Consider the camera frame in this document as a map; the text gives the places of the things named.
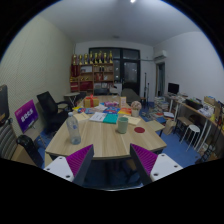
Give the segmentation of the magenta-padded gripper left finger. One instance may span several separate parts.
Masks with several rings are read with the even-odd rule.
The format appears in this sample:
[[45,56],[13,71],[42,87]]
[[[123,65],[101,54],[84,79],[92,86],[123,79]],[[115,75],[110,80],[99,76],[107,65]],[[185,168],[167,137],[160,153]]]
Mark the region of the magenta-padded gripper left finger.
[[93,155],[94,147],[89,145],[67,157],[57,157],[44,170],[81,186]]

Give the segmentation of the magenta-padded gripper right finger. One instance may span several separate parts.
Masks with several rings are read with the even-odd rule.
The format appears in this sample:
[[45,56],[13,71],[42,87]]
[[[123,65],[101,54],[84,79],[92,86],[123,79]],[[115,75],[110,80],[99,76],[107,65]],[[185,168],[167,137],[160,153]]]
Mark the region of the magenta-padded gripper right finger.
[[141,146],[130,144],[130,155],[136,165],[143,185],[164,178],[182,169],[168,155],[155,154]]

